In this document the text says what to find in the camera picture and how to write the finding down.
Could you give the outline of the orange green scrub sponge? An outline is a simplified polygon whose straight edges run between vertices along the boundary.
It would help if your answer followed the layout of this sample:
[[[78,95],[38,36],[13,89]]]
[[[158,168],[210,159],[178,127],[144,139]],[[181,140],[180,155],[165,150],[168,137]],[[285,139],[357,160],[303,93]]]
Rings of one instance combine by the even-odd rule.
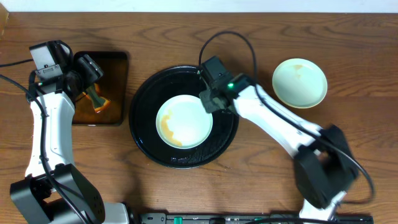
[[[111,103],[109,99],[101,96],[100,93],[100,87],[97,83],[94,83],[84,91],[85,97],[92,102],[95,113],[106,110]]]

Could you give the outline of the light blue plate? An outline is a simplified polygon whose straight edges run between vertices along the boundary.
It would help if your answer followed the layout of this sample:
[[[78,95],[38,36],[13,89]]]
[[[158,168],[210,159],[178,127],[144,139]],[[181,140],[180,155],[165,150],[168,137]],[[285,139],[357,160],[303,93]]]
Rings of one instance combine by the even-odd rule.
[[[272,76],[272,87],[280,101],[293,108],[311,108],[323,101],[328,82],[323,70],[303,58],[280,63]]]
[[[201,100],[192,95],[177,95],[162,104],[155,126],[161,140],[177,149],[199,146],[210,135],[213,115],[207,113]]]

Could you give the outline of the light blue plate top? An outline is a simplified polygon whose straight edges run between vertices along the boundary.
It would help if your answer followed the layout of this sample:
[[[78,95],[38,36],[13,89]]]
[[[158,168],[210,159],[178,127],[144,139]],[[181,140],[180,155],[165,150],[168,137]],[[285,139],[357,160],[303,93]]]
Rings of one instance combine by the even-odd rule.
[[[303,58],[280,63],[272,76],[272,87],[280,101],[293,108],[311,108],[323,101],[328,82],[323,70]]]

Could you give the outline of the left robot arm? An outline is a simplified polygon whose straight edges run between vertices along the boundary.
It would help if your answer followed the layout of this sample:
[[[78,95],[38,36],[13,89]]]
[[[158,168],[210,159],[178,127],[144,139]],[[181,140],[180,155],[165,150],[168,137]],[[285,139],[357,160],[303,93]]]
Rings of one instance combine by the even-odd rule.
[[[34,116],[32,154],[24,179],[10,196],[28,223],[130,223],[123,203],[106,203],[75,167],[72,120],[75,98],[103,76],[89,55],[74,57],[61,40],[29,48],[36,69],[23,88]]]

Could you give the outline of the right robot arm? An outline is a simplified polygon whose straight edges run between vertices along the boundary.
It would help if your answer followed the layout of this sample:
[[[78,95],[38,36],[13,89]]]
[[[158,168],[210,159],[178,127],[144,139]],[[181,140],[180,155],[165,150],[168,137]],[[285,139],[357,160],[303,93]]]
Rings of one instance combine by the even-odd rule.
[[[273,100],[246,74],[233,76],[214,56],[199,74],[206,90],[200,99],[206,112],[230,110],[275,139],[294,162],[295,184],[304,198],[300,218],[331,221],[337,206],[358,177],[358,168],[340,128],[323,129]]]

